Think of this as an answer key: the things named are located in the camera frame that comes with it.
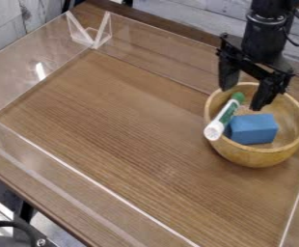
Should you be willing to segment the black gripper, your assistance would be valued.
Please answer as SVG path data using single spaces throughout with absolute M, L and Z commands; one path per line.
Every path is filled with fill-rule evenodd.
M 271 104 L 277 94 L 287 91 L 291 78 L 295 76 L 293 68 L 281 54 L 268 59 L 256 60 L 243 52 L 243 39 L 228 33 L 220 34 L 220 45 L 216 48 L 219 59 L 219 87 L 228 91 L 239 83 L 240 73 L 244 72 L 259 81 L 249 109 L 260 111 Z

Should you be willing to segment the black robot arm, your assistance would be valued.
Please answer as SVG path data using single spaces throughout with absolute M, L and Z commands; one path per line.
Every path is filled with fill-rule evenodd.
M 243 71 L 259 81 L 249 109 L 260 111 L 277 94 L 284 94 L 295 75 L 281 56 L 299 0 L 251 0 L 243 37 L 223 33 L 219 58 L 219 87 L 232 89 Z

